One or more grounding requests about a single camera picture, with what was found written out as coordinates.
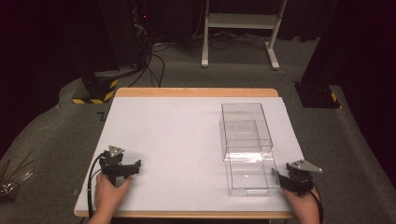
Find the clear plastic drawer case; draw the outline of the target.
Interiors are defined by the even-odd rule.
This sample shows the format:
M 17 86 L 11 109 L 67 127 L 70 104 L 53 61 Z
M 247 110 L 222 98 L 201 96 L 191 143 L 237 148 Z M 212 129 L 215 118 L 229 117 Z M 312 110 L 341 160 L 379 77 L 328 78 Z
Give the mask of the clear plastic drawer case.
M 219 126 L 224 161 L 259 162 L 272 152 L 261 103 L 222 104 Z

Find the white metal stand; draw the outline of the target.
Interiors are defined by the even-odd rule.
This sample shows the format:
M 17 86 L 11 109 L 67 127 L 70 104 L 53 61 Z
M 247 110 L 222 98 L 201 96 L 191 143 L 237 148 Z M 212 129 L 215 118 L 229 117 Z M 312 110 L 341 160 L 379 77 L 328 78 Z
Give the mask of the white metal stand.
M 264 43 L 270 63 L 274 70 L 279 70 L 280 65 L 274 51 L 274 44 L 280 24 L 283 19 L 288 0 L 281 0 L 279 10 L 274 15 L 262 14 L 235 14 L 235 13 L 213 13 L 210 11 L 210 0 L 205 0 L 205 26 L 204 41 L 202 49 L 201 66 L 209 65 L 209 29 L 210 28 L 235 28 L 235 29 L 256 29 L 271 30 L 270 40 Z

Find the clear plastic drawer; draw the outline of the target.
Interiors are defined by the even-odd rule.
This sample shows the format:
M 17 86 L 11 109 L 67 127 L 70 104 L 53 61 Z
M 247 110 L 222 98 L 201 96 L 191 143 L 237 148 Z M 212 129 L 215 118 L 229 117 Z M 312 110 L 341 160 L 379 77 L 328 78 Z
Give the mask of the clear plastic drawer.
M 269 197 L 279 189 L 272 169 L 276 161 L 272 152 L 259 162 L 224 161 L 230 197 Z

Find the person's left hand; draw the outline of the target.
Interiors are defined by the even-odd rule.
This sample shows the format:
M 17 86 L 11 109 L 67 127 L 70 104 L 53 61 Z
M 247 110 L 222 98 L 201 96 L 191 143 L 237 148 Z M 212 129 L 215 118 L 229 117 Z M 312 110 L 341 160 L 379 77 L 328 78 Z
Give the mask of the person's left hand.
M 132 180 L 131 177 L 128 177 L 119 187 L 116 187 L 106 175 L 100 173 L 96 177 L 95 214 L 113 217 L 128 192 Z

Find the white table sheet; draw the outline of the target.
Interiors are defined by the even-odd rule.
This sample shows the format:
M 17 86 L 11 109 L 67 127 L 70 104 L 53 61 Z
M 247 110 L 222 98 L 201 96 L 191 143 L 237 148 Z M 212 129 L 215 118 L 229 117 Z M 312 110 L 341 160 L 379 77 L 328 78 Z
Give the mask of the white table sheet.
M 96 151 L 124 150 L 141 161 L 118 209 L 122 217 L 190 216 L 195 212 L 289 212 L 283 193 L 231 197 L 222 160 L 219 121 L 227 97 L 117 97 Z

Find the black stand with striped base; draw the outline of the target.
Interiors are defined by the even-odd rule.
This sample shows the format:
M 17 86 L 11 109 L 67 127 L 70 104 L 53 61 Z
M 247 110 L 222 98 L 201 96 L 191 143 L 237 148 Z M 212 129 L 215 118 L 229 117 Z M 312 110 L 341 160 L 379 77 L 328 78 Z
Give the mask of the black stand with striped base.
M 102 104 L 121 77 L 140 72 L 149 54 L 146 0 L 79 0 L 75 26 L 84 66 L 73 102 Z

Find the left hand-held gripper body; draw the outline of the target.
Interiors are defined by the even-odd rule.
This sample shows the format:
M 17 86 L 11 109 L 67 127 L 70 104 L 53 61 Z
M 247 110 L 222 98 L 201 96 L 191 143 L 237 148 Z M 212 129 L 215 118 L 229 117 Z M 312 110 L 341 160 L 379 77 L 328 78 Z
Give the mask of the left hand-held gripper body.
M 119 176 L 126 176 L 134 170 L 133 165 L 123 165 L 124 149 L 120 147 L 109 146 L 108 150 L 105 150 L 100 157 L 99 164 L 102 169 L 102 173 L 106 175 L 109 181 L 115 185 L 116 178 Z

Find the wooden table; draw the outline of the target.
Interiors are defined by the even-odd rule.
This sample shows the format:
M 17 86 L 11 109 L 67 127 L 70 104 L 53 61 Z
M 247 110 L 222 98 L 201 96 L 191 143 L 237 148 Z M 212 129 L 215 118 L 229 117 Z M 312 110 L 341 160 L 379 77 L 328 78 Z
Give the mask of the wooden table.
M 273 154 L 276 168 L 280 173 L 286 171 L 289 162 L 299 160 L 303 154 L 290 124 L 289 115 L 281 97 L 274 89 L 236 89 L 236 88 L 120 88 L 117 97 L 227 97 L 229 103 L 261 103 L 273 140 Z M 292 212 L 245 212 L 241 215 L 226 216 L 221 212 L 206 214 L 195 212 L 190 216 L 171 215 L 150 218 L 247 218 L 281 219 L 291 218 Z

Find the black stand base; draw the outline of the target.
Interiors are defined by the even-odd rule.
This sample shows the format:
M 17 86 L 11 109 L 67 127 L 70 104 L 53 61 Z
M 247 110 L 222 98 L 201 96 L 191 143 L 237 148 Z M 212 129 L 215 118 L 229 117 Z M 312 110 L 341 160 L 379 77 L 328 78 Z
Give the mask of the black stand base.
M 298 93 L 303 107 L 307 108 L 340 108 L 335 93 L 329 87 L 313 87 L 295 82 L 294 88 Z

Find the metal rods bundle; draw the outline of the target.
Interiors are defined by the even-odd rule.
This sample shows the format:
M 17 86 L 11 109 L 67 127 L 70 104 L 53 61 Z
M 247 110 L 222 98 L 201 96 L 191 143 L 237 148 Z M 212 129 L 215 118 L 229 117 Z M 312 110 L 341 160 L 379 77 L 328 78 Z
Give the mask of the metal rods bundle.
M 34 173 L 34 169 L 25 171 L 25 168 L 35 161 L 35 159 L 30 161 L 30 157 L 31 152 L 12 171 L 8 170 L 11 160 L 7 160 L 0 167 L 0 204 L 13 203 L 17 198 L 21 183 Z

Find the person's right hand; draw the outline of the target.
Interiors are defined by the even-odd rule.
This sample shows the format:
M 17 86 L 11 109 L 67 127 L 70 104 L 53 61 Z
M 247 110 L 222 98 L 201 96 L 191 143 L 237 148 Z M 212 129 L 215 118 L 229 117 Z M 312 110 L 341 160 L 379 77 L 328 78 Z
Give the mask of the person's right hand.
M 296 195 L 287 189 L 283 193 L 300 224 L 320 224 L 318 205 L 311 194 Z

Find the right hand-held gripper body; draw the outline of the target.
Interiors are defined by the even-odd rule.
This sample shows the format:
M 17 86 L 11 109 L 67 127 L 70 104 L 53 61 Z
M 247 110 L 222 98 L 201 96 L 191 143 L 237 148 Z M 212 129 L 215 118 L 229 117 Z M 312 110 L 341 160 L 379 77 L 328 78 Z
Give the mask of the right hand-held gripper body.
M 305 194 L 314 186 L 313 173 L 322 173 L 323 170 L 307 160 L 298 160 L 287 164 L 288 184 L 286 189 L 297 193 Z

